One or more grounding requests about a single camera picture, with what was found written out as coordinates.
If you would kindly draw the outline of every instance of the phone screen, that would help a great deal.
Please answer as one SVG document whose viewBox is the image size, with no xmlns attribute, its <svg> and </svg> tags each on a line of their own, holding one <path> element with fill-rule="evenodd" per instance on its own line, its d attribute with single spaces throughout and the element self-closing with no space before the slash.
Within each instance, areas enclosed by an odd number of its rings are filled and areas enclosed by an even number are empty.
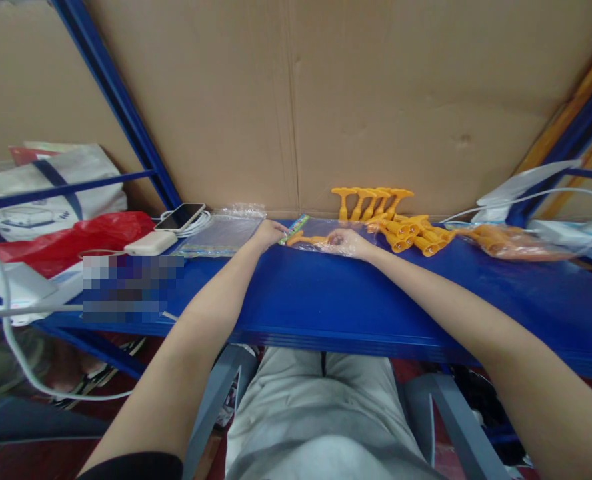
<svg viewBox="0 0 592 480">
<path fill-rule="evenodd" d="M 202 208 L 204 208 L 204 204 L 202 203 L 184 203 L 174 210 L 165 220 L 156 225 L 156 228 L 168 230 L 181 229 Z"/>
</svg>

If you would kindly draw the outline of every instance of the white tote bag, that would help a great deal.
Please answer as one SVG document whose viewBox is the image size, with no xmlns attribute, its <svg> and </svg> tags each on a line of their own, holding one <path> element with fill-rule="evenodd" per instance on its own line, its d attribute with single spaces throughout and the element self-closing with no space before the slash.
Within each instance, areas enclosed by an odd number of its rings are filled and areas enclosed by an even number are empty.
<svg viewBox="0 0 592 480">
<path fill-rule="evenodd" d="M 0 196 L 120 175 L 99 145 L 84 145 L 55 157 L 17 167 L 0 162 Z M 71 228 L 80 220 L 127 209 L 123 184 L 116 183 L 61 197 L 0 209 L 0 234 L 7 241 L 33 240 Z"/>
</svg>

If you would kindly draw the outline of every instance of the bag strap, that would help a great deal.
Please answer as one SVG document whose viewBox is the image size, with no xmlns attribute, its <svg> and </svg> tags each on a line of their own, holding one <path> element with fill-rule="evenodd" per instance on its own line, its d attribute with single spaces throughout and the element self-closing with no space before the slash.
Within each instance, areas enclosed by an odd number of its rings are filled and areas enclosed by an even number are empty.
<svg viewBox="0 0 592 480">
<path fill-rule="evenodd" d="M 63 176 L 60 173 L 58 173 L 58 170 L 56 170 L 56 168 L 54 168 L 54 166 L 47 160 L 36 160 L 32 162 L 32 165 L 38 168 L 38 170 L 45 176 L 48 182 L 50 182 L 54 187 L 68 185 L 67 181 L 63 178 Z M 67 195 L 63 195 L 63 197 L 71 205 L 71 208 L 72 210 L 74 210 L 74 213 L 76 214 L 78 220 L 82 220 L 83 208 L 76 194 L 68 193 Z"/>
</svg>

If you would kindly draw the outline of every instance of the person's right arm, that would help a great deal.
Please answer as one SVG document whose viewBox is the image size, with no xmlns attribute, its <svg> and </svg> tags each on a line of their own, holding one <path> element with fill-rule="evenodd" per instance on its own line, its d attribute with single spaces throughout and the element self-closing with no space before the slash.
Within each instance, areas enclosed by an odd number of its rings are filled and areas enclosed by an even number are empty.
<svg viewBox="0 0 592 480">
<path fill-rule="evenodd" d="M 544 478 L 592 479 L 592 389 L 512 318 L 446 278 L 351 230 L 331 249 L 384 273 L 481 362 Z"/>
</svg>

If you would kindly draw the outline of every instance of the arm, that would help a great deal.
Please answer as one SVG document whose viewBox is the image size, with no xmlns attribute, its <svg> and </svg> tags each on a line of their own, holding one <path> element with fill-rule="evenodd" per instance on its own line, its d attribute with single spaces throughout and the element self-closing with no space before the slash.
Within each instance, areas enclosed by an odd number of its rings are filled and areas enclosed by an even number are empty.
<svg viewBox="0 0 592 480">
<path fill-rule="evenodd" d="M 481 362 L 545 478 L 592 479 L 592 390 L 548 346 L 472 292 L 353 231 L 331 238 L 340 253 L 378 268 Z"/>
<path fill-rule="evenodd" d="M 258 259 L 286 230 L 264 221 L 194 296 L 81 472 L 141 451 L 184 459 L 207 378 L 238 320 Z"/>
</svg>

